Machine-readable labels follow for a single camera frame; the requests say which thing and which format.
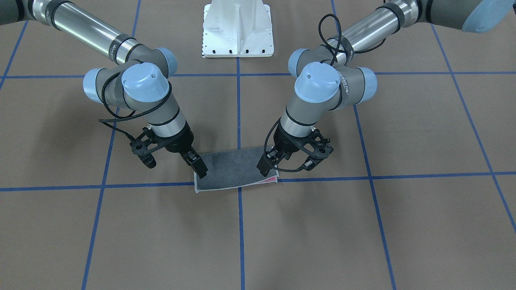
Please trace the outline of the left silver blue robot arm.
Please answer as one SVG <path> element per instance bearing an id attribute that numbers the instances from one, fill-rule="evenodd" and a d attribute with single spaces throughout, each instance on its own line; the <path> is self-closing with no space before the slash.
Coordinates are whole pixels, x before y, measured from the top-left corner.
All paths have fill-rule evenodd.
<path id="1" fill-rule="evenodd" d="M 512 8 L 512 0 L 387 0 L 350 28 L 337 25 L 337 34 L 321 37 L 323 43 L 314 50 L 296 50 L 289 58 L 294 92 L 269 132 L 274 145 L 263 150 L 257 164 L 260 174 L 280 171 L 279 163 L 298 151 L 307 159 L 294 171 L 310 171 L 333 152 L 330 140 L 315 128 L 321 116 L 368 101 L 377 91 L 377 77 L 370 68 L 349 67 L 355 55 L 379 48 L 387 37 L 416 23 L 484 33 Z"/>

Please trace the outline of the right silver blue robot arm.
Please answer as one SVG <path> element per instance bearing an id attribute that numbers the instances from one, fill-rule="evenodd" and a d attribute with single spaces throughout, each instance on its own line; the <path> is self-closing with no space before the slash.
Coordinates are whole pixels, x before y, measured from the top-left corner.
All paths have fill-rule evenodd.
<path id="1" fill-rule="evenodd" d="M 145 166 L 155 167 L 153 153 L 165 148 L 179 153 L 199 178 L 206 176 L 208 169 L 192 147 L 194 135 L 168 80 L 177 71 L 171 51 L 148 48 L 69 0 L 2 0 L 2 25 L 27 20 L 68 33 L 117 65 L 88 71 L 83 91 L 111 115 L 100 120 L 105 126 L 114 128 L 116 122 L 140 117 L 147 121 L 139 136 L 125 134 Z"/>

